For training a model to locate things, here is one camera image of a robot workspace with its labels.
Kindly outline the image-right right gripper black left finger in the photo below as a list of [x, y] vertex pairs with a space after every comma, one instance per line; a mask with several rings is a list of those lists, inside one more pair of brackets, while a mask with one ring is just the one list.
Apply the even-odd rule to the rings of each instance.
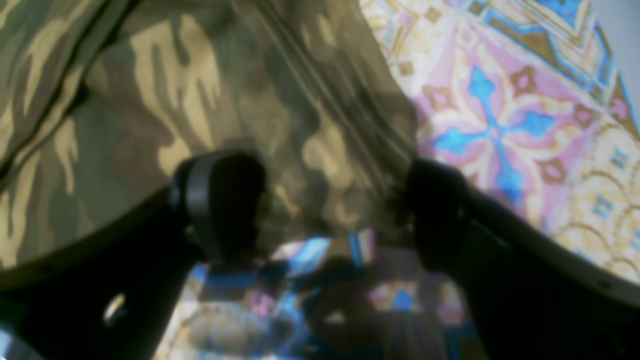
[[253, 264], [265, 191], [265, 168], [250, 153], [206, 153], [102, 230], [3, 269], [2, 357], [150, 359], [197, 262]]

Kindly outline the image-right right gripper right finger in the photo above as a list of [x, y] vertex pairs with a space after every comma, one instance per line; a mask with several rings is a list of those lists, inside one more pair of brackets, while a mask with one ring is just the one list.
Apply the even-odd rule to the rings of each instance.
[[462, 288], [492, 360], [637, 360], [639, 287], [553, 242], [470, 185], [415, 159], [403, 194], [427, 271]]

